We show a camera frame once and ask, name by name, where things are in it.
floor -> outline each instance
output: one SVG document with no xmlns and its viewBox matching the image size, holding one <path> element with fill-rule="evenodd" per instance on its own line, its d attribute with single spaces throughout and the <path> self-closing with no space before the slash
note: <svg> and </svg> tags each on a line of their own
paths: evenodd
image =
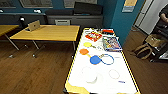
<svg viewBox="0 0 168 94">
<path fill-rule="evenodd" d="M 123 45 L 125 57 L 142 94 L 168 94 L 168 63 L 131 55 L 145 37 L 141 31 L 130 31 Z M 0 41 L 0 94 L 63 94 L 74 54 L 72 43 L 38 41 L 45 48 L 34 58 L 36 48 L 31 41 L 14 42 L 20 51 L 8 41 Z"/>
</svg>

table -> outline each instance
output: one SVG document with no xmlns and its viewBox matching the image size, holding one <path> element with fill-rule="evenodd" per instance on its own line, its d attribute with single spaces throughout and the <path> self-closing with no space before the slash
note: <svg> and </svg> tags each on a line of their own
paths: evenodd
<svg viewBox="0 0 168 94">
<path fill-rule="evenodd" d="M 103 49 L 95 49 L 95 47 L 103 47 L 103 42 L 102 38 L 93 42 L 85 37 L 88 32 L 92 31 L 96 32 L 91 29 L 84 29 L 83 31 L 63 91 L 75 94 L 140 94 L 123 52 L 108 52 Z M 95 47 L 85 47 L 84 44 L 86 42 L 92 43 Z M 87 49 L 91 57 L 95 55 L 101 56 L 101 54 L 111 55 L 113 60 L 110 58 L 102 60 L 114 62 L 109 65 L 103 62 L 91 64 L 89 56 L 80 53 L 81 49 Z"/>
<path fill-rule="evenodd" d="M 6 33 L 14 30 L 15 28 L 19 27 L 19 25 L 0 25 L 0 36 L 5 35 L 5 37 L 12 43 L 12 45 L 19 50 L 16 44 L 6 35 Z"/>
<path fill-rule="evenodd" d="M 37 49 L 40 49 L 35 40 L 47 41 L 72 41 L 74 50 L 79 26 L 58 26 L 58 25 L 40 25 L 40 28 L 34 31 L 25 29 L 10 37 L 11 39 L 32 40 Z"/>
</svg>

art supplies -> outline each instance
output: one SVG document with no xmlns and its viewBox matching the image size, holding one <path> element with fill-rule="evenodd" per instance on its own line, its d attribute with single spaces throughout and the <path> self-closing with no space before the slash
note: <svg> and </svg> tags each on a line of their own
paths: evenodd
<svg viewBox="0 0 168 94">
<path fill-rule="evenodd" d="M 122 48 L 116 37 L 103 37 L 103 47 L 105 51 L 121 51 Z"/>
<path fill-rule="evenodd" d="M 114 63 L 114 58 L 111 56 L 111 55 L 108 55 L 108 54 L 102 54 L 102 55 L 100 55 L 100 56 L 97 56 L 97 55 L 94 55 L 94 56 L 90 56 L 88 53 L 89 53 L 89 51 L 87 50 L 87 49 L 81 49 L 80 51 L 79 51 L 82 55 L 87 55 L 88 57 L 90 57 L 90 63 L 91 64 L 94 64 L 94 65 L 96 65 L 96 64 L 99 64 L 100 62 L 102 62 L 102 63 L 104 63 L 104 64 L 106 64 L 106 65 L 111 65 L 111 64 L 113 64 Z M 111 58 L 111 60 L 108 62 L 104 62 L 103 61 L 103 57 L 108 57 L 108 58 Z"/>
<path fill-rule="evenodd" d="M 91 32 L 91 33 L 88 33 L 85 37 L 96 42 L 98 39 L 102 37 L 102 35 L 96 32 Z"/>
</svg>

